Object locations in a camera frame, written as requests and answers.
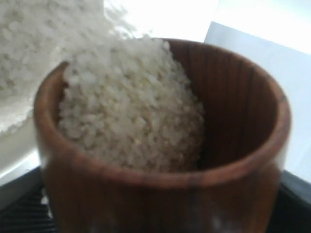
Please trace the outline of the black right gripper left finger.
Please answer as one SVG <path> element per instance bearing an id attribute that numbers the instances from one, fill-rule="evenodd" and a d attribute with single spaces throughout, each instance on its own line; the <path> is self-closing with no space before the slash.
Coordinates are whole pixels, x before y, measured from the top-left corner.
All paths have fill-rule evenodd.
<path id="1" fill-rule="evenodd" d="M 42 180 L 36 168 L 0 187 L 2 233 L 53 233 L 54 221 L 41 203 Z"/>

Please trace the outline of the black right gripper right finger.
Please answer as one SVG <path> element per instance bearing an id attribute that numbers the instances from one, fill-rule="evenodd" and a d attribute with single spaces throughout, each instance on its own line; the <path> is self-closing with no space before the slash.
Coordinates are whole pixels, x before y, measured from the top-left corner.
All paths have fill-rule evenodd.
<path id="1" fill-rule="evenodd" d="M 311 184 L 287 171 L 276 202 L 274 232 L 311 232 Z"/>

